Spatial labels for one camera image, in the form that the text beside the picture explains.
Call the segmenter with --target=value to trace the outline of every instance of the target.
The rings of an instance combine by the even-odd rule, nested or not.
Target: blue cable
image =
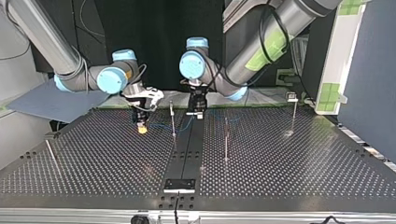
[[[207,113],[210,114],[210,115],[213,115],[215,118],[218,118],[218,119],[224,119],[224,118],[226,118],[226,117],[222,117],[222,116],[220,116],[220,115],[217,115],[215,110],[207,110]],[[191,122],[192,122],[193,118],[194,118],[194,116],[191,116],[191,118],[190,118],[190,120],[189,120],[189,123],[187,123],[186,127],[182,128],[182,129],[180,129],[180,130],[175,130],[175,132],[176,132],[176,133],[182,133],[182,132],[186,131],[187,129],[189,129],[189,127],[190,127],[190,125],[191,125]],[[238,117],[238,118],[235,118],[235,119],[229,119],[229,121],[230,121],[230,122],[237,122],[237,121],[240,120],[240,119],[241,119],[241,118]],[[166,130],[173,131],[173,128],[172,128],[171,125],[166,125],[166,124],[161,124],[161,123],[149,123],[148,126],[161,127],[161,128],[166,129]]]
[[[186,127],[182,128],[181,130],[175,130],[175,132],[176,133],[182,133],[182,132],[186,131],[190,127],[193,118],[194,118],[194,116],[191,116],[191,118],[189,120],[189,123],[186,125]],[[162,127],[162,128],[165,128],[166,130],[173,131],[173,128],[170,125],[160,124],[160,123],[149,123],[148,124],[148,126],[151,126],[151,125],[152,126],[157,126],[157,127]]]
[[[217,115],[215,110],[208,110],[207,113],[213,115],[214,117],[216,117],[216,118],[218,118],[218,119],[225,119],[225,118],[226,118],[226,117]],[[238,117],[238,118],[236,118],[236,119],[229,119],[229,121],[230,121],[230,122],[236,122],[236,121],[238,121],[238,120],[240,120],[240,119],[241,119],[241,118]]]

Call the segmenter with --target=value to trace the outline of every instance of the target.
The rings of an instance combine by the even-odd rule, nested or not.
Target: yellow object
[[[139,131],[139,133],[147,133],[148,128],[146,126],[139,126],[137,127],[137,130]]]
[[[132,77],[132,71],[129,70],[127,73],[125,73],[126,79],[129,79]]]

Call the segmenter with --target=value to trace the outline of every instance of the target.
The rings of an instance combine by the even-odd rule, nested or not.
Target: perforated metal table
[[[167,110],[145,135],[129,110],[93,110],[50,142],[57,161],[42,144],[0,172],[0,207],[396,213],[396,174],[308,108],[190,121],[176,112],[175,144]],[[195,193],[163,193],[175,178],[195,179]]]

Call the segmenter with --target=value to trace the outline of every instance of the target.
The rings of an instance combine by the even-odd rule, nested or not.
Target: white panel
[[[0,106],[44,83],[45,76],[35,71],[29,42],[0,12]],[[21,57],[4,60],[24,53]]]
[[[49,120],[12,112],[0,119],[0,169],[40,144],[50,132]]]
[[[4,10],[0,10],[0,31],[0,59],[23,54],[29,47],[29,41],[9,21]]]

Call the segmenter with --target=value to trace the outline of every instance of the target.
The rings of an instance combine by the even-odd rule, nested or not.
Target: black curtain
[[[146,63],[147,86],[179,90],[178,62],[186,39],[204,36],[210,57],[222,62],[222,0],[96,0],[105,34],[107,57],[118,49],[133,49]]]

